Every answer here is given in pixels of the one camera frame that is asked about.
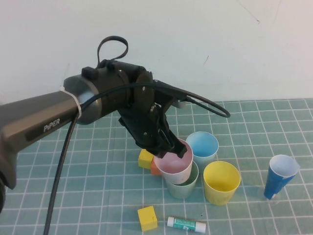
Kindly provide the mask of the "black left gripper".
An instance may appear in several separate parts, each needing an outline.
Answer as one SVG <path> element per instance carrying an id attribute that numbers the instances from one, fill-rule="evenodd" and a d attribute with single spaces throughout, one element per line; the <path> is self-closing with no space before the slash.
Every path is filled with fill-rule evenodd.
<path id="1" fill-rule="evenodd" d="M 158 105 L 145 110 L 134 106 L 118 110 L 119 122 L 131 134 L 135 143 L 158 158 L 168 152 L 180 159 L 187 152 L 187 147 L 169 129 L 165 114 Z"/>

